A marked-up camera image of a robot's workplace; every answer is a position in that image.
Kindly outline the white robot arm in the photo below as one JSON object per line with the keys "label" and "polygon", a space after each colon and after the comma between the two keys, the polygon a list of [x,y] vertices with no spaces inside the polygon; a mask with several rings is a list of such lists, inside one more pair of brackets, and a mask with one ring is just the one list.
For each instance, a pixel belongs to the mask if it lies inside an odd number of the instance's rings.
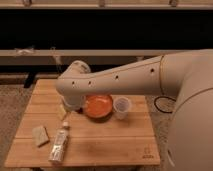
{"label": "white robot arm", "polygon": [[75,61],[58,77],[56,90],[69,107],[90,94],[174,96],[165,171],[213,171],[213,49],[160,55],[96,73]]}

